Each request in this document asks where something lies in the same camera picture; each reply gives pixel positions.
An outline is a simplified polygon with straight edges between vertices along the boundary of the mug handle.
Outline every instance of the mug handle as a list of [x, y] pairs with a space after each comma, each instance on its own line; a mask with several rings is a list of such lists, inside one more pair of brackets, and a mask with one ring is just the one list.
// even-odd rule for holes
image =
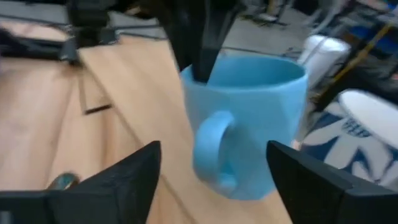
[[233, 124], [234, 117], [229, 111], [215, 112], [198, 128], [193, 147], [193, 168], [197, 176], [224, 194], [237, 186], [233, 174], [222, 173], [219, 160], [223, 136]]

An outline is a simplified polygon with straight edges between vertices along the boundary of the white lid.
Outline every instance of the white lid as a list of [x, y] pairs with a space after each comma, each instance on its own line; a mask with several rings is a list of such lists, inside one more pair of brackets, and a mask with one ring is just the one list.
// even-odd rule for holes
[[305, 48], [313, 50], [315, 47], [318, 46], [322, 42], [322, 46], [319, 46], [318, 51], [319, 52], [348, 52], [348, 50], [351, 48], [349, 44], [346, 42], [332, 38], [332, 37], [327, 37], [323, 35], [312, 35], [305, 41]]
[[398, 148], [398, 107], [382, 98], [359, 90], [339, 96], [342, 107], [371, 134]]

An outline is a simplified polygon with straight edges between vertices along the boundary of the mug rim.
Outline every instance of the mug rim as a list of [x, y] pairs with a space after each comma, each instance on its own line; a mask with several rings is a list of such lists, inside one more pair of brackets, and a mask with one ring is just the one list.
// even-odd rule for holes
[[297, 82], [302, 82], [304, 81], [306, 84], [306, 89], [308, 86], [308, 69], [305, 68], [303, 65], [293, 61], [289, 60], [287, 58], [283, 57], [276, 57], [273, 55], [262, 55], [262, 56], [257, 56], [257, 55], [250, 55], [250, 56], [242, 56], [242, 55], [232, 55], [232, 56], [226, 56], [226, 57], [218, 57], [217, 60], [222, 59], [230, 59], [230, 58], [273, 58], [281, 61], [288, 62], [292, 65], [295, 65], [299, 67], [303, 71], [303, 75], [299, 76], [298, 78], [294, 78], [288, 82], [285, 83], [276, 83], [276, 84], [270, 84], [270, 85], [256, 85], [256, 86], [244, 86], [244, 87], [236, 87], [236, 86], [211, 86], [207, 85], [205, 83], [200, 83], [200, 82], [195, 82], [193, 78], [188, 78], [188, 71], [192, 71], [192, 64], [189, 65], [188, 67], [184, 68], [180, 72], [180, 78], [183, 81], [184, 85], [191, 85], [191, 86], [196, 86], [199, 88], [206, 88], [207, 90], [213, 90], [213, 91], [230, 91], [233, 93], [241, 93], [241, 92], [251, 92], [251, 91], [259, 91], [259, 90], [278, 90], [280, 88], [286, 88], [289, 85], [294, 85]]
[[361, 95], [365, 95], [365, 96], [371, 97], [371, 98], [376, 97], [377, 100], [381, 101], [383, 104], [387, 104], [389, 106], [395, 106], [395, 105], [393, 105], [391, 102], [389, 102], [381, 97], [378, 97], [377, 95], [374, 95], [370, 92], [358, 90], [358, 89], [347, 89], [347, 90], [342, 91], [338, 95], [339, 104], [341, 105], [341, 107], [344, 109], [345, 113], [347, 113], [351, 119], [354, 119], [356, 122], [358, 122], [362, 127], [365, 128], [365, 130], [370, 132], [373, 136], [377, 136], [377, 138], [380, 139], [380, 141], [390, 145], [391, 147], [393, 147], [395, 149], [398, 149], [398, 142], [391, 142], [388, 138], [385, 138], [384, 136], [381, 136], [380, 134], [374, 132], [368, 125], [364, 124], [362, 121], [360, 121], [358, 118], [355, 117], [355, 115], [352, 113], [352, 111], [347, 106], [346, 102], [344, 102], [344, 100], [342, 99], [342, 96], [347, 92], [356, 92], [356, 93], [359, 93]]

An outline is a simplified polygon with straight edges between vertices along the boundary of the floor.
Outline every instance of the floor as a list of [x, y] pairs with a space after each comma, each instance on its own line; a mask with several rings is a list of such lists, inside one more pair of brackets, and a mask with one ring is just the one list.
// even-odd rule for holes
[[[66, 22], [67, 17], [62, 6], [35, 4], [27, 6], [21, 2], [0, 1], [0, 16], [21, 16], [32, 19], [43, 19], [54, 22]], [[156, 24], [156, 20], [143, 21], [122, 14], [112, 13], [111, 18], [116, 26]], [[282, 54], [289, 47], [301, 48], [308, 31], [301, 26], [306, 15], [293, 9], [287, 9], [281, 21], [289, 26], [259, 27], [252, 22], [238, 19], [231, 29], [224, 46], [240, 49], [256, 50], [267, 54]], [[165, 37], [162, 29], [124, 30], [128, 33]]]

